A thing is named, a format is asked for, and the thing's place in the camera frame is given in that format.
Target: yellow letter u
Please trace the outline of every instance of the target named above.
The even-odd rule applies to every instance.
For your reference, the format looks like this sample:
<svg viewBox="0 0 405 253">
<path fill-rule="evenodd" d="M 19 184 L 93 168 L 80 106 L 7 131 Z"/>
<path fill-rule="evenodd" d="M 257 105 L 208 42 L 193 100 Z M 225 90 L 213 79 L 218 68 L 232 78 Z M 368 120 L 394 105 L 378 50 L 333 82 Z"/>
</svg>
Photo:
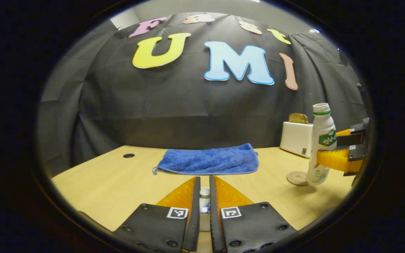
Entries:
<svg viewBox="0 0 405 253">
<path fill-rule="evenodd" d="M 156 42 L 162 40 L 162 37 L 153 37 L 142 40 L 137 44 L 139 48 L 137 48 L 137 51 L 134 54 L 132 64 L 139 69 L 148 69 L 150 67 L 158 67 L 172 62 L 180 56 L 184 49 L 185 38 L 190 35 L 190 33 L 183 32 L 168 36 L 168 38 L 172 39 L 170 49 L 167 53 L 164 53 L 161 56 L 152 56 L 151 53 Z"/>
</svg>

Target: table surface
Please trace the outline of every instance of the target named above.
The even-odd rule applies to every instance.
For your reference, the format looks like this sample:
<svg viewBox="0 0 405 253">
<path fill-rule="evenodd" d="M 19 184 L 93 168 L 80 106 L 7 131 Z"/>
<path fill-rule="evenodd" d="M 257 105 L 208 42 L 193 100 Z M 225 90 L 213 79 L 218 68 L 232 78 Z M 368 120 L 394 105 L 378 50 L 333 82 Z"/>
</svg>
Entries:
<svg viewBox="0 0 405 253">
<path fill-rule="evenodd" d="M 335 207 L 351 189 L 353 176 L 330 170 L 319 186 L 294 186 L 286 175 L 307 171 L 309 159 L 279 147 L 254 149 L 259 168 L 250 174 L 217 175 L 254 203 L 267 201 L 296 230 L 311 223 L 328 208 Z M 55 176 L 52 181 L 78 211 L 114 231 L 141 203 L 156 204 L 191 175 L 157 172 L 167 149 L 122 146 Z M 124 154 L 135 154 L 124 158 Z M 200 176 L 209 187 L 209 176 Z M 209 232 L 201 232 L 198 252 L 211 251 Z"/>
</svg>

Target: blue letter m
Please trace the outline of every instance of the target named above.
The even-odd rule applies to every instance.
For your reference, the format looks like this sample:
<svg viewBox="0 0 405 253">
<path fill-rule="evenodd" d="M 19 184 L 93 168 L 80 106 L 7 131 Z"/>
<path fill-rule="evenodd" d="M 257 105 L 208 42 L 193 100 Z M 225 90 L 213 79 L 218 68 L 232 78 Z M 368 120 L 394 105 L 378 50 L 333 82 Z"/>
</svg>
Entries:
<svg viewBox="0 0 405 253">
<path fill-rule="evenodd" d="M 208 41 L 204 43 L 210 49 L 210 70 L 204 74 L 207 80 L 224 81 L 229 79 L 229 73 L 224 69 L 226 63 L 237 80 L 243 79 L 248 65 L 251 73 L 248 79 L 254 83 L 273 85 L 275 80 L 270 76 L 265 62 L 265 50 L 247 45 L 241 55 L 238 55 L 227 43 Z"/>
</svg>

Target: green label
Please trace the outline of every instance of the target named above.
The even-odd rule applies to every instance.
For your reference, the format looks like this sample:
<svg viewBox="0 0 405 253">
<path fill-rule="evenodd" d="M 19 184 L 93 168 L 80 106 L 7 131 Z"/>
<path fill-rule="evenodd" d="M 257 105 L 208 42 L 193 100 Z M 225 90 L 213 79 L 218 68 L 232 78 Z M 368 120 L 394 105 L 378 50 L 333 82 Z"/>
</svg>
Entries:
<svg viewBox="0 0 405 253">
<path fill-rule="evenodd" d="M 326 147 L 331 146 L 336 141 L 337 136 L 335 135 L 335 129 L 318 138 L 318 143 Z"/>
</svg>

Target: ceiling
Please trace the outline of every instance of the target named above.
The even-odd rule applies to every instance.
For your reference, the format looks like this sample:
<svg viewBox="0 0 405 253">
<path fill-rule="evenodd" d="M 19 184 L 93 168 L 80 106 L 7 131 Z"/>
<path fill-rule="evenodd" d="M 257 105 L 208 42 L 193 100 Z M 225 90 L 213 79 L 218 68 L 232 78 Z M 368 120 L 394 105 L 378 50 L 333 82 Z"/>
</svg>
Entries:
<svg viewBox="0 0 405 253">
<path fill-rule="evenodd" d="M 252 0 L 150 0 L 114 16 L 111 21 L 122 29 L 148 19 L 185 12 L 228 13 L 259 21 L 289 34 L 316 28 L 272 4 Z"/>
</svg>

